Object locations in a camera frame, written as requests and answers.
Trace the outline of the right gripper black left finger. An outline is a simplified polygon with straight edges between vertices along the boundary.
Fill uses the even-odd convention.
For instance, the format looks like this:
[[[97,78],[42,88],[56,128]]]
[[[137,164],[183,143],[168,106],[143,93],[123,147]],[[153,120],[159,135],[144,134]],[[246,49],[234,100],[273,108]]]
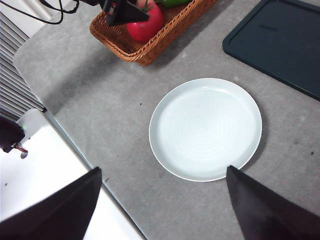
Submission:
[[[102,171],[95,167],[0,223],[2,240],[82,240],[95,211]]]

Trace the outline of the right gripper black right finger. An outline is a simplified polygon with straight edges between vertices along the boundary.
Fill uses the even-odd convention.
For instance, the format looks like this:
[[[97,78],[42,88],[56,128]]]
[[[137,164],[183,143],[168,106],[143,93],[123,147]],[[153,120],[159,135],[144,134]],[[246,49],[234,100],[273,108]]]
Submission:
[[[226,182],[246,240],[318,240],[320,217],[230,165]]]

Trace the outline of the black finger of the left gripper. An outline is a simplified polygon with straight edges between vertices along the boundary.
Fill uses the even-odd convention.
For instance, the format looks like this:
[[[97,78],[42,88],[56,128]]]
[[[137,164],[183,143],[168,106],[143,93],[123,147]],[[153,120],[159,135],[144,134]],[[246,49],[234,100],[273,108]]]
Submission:
[[[109,26],[123,25],[127,23],[145,22],[149,19],[149,15],[143,12],[128,0],[118,0],[119,24],[108,24]]]

